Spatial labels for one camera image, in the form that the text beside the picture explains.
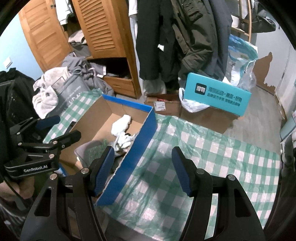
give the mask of metal screw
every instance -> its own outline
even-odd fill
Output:
[[[53,173],[53,174],[50,175],[49,178],[50,178],[51,180],[54,180],[54,179],[57,178],[57,174],[56,174],[56,173]]]
[[[197,172],[198,174],[204,174],[204,173],[205,173],[205,170],[204,170],[204,169],[201,169],[201,168],[198,168],[198,169],[196,170],[196,172]]]
[[[234,181],[235,180],[235,176],[232,175],[232,174],[230,174],[230,175],[228,175],[228,179],[231,180],[231,181]]]
[[[86,174],[89,172],[89,169],[87,167],[85,167],[85,168],[82,168],[80,171],[82,174]]]

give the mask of gray floor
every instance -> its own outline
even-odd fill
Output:
[[[135,100],[117,95],[118,98],[144,103],[144,97]],[[252,96],[245,115],[233,122],[233,126],[224,133],[240,141],[244,141],[260,148],[280,154],[281,116],[274,96],[259,87],[252,89]],[[107,240],[110,241],[152,241],[127,226],[110,220],[107,231]]]

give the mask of human hand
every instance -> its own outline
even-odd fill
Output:
[[[9,184],[23,199],[32,197],[34,193],[34,177],[27,177],[19,184],[9,181]],[[15,200],[16,195],[5,182],[2,182],[0,183],[0,197],[11,202]]]

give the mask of light switch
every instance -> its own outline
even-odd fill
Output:
[[[3,64],[4,64],[5,68],[8,68],[12,64],[10,57],[5,59]]]

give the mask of black square logo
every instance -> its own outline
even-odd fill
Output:
[[[207,86],[206,85],[197,83],[196,84],[196,87],[195,87],[195,93],[196,94],[200,94],[200,95],[205,95],[206,89],[207,89]]]

